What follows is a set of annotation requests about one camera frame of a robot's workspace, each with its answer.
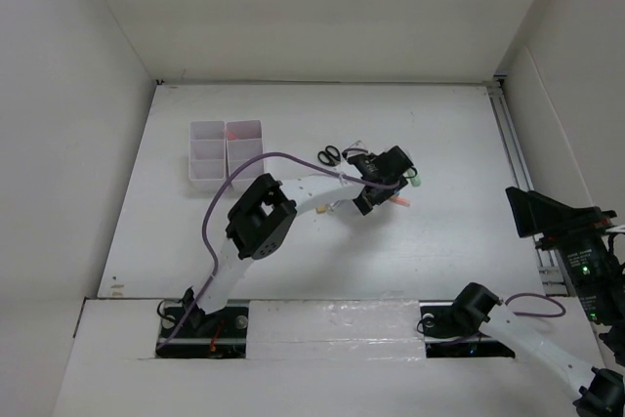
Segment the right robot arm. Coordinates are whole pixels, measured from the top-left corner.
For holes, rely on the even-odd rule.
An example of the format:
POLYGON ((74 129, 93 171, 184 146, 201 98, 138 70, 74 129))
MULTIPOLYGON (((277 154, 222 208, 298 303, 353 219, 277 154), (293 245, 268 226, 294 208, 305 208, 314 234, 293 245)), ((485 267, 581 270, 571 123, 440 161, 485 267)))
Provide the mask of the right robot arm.
MULTIPOLYGON (((624 362, 624 264, 615 239, 624 232, 616 214, 597 206, 576 208, 537 191, 507 188, 519 237, 534 238, 539 251, 558 255, 578 302, 576 319, 586 318, 586 342, 603 342, 618 364, 624 362)), ((533 312, 515 312, 510 300, 471 283, 453 301, 450 317, 463 336, 479 334, 504 345, 561 385, 579 416, 621 416, 624 375, 580 347, 554 321, 533 312)))

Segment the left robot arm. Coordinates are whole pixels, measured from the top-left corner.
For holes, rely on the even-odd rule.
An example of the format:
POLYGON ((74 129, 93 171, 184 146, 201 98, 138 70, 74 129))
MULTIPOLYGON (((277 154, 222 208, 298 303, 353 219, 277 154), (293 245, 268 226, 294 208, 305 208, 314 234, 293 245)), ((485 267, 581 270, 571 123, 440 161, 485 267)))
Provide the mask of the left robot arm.
POLYGON ((297 217, 341 202, 353 203, 365 216, 419 176, 399 146, 380 154, 349 148, 346 154, 345 164, 327 167, 288 153, 267 152, 245 161, 227 177, 209 203, 201 225, 202 241, 213 265, 201 286, 185 293, 181 326, 200 336, 211 333, 238 280, 253 262, 281 247, 297 217), (269 173, 257 177, 229 209, 223 242, 215 248, 209 240, 208 225, 225 189, 248 167, 269 158, 289 160, 313 173, 287 181, 269 173))

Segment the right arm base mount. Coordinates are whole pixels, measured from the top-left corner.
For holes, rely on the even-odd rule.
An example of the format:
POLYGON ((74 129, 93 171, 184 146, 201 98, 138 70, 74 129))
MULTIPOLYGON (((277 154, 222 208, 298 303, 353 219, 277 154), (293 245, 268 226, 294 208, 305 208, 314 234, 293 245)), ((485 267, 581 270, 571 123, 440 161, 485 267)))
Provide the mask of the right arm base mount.
POLYGON ((478 332, 466 332, 447 315, 450 304, 426 303, 416 331, 423 336, 427 358, 515 358, 502 343, 478 332))

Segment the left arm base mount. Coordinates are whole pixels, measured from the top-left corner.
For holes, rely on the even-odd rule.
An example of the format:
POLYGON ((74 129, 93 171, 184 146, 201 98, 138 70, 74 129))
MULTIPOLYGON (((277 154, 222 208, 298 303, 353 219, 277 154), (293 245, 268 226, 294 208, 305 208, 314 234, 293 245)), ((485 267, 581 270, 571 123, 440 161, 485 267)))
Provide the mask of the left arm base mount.
POLYGON ((160 327, 155 354, 160 358, 243 359, 246 357, 249 303, 228 303, 216 313, 191 315, 173 339, 184 314, 179 302, 162 301, 157 307, 160 327))

